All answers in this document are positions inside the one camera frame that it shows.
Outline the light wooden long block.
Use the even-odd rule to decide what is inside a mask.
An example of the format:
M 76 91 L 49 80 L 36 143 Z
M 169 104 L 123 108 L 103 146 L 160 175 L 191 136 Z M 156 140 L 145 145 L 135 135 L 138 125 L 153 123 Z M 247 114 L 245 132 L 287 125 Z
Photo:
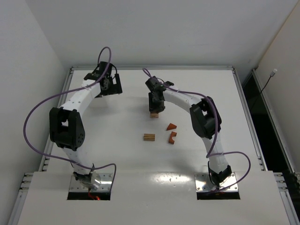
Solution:
M 159 118 L 159 114 L 158 113 L 151 113 L 150 118 L 153 118 L 153 119 Z

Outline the striped brown wooden block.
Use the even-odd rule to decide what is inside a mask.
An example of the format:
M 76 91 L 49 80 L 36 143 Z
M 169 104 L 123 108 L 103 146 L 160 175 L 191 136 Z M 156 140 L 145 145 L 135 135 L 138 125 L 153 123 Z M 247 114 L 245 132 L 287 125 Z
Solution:
M 144 134 L 143 135 L 144 141 L 155 141 L 155 134 Z

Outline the red-brown wooden arch block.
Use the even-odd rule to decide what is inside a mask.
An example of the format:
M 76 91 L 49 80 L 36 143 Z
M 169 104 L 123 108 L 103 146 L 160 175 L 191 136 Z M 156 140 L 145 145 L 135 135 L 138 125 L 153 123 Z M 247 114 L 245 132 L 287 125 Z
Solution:
M 177 132 L 172 131 L 172 132 L 170 133 L 168 143 L 169 143 L 169 144 L 174 144 L 174 143 L 175 143 L 174 138 L 175 138 L 176 136 L 177 136 Z

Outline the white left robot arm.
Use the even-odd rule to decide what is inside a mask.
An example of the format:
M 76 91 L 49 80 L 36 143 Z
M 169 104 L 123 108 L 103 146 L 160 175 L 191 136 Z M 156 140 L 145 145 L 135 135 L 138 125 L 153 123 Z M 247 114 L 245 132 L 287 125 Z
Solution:
M 89 190 L 98 189 L 101 178 L 87 150 L 82 148 L 85 139 L 82 116 L 94 99 L 122 93 L 119 74 L 112 76 L 112 71 L 116 70 L 112 63 L 99 62 L 98 67 L 84 77 L 80 89 L 59 108 L 54 107 L 49 112 L 51 141 L 65 152 L 71 160 L 75 179 Z

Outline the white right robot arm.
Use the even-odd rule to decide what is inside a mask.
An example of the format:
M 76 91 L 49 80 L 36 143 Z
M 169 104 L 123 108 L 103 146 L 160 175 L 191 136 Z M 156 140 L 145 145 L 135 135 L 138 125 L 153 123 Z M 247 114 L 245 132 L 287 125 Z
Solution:
M 170 102 L 190 114 L 194 132 L 203 140 L 209 158 L 211 182 L 219 187 L 232 173 L 218 136 L 222 120 L 210 97 L 201 99 L 177 90 L 171 90 L 173 83 L 163 84 L 154 76 L 145 82 L 149 98 L 149 112 L 160 113 L 165 109 L 165 102 Z

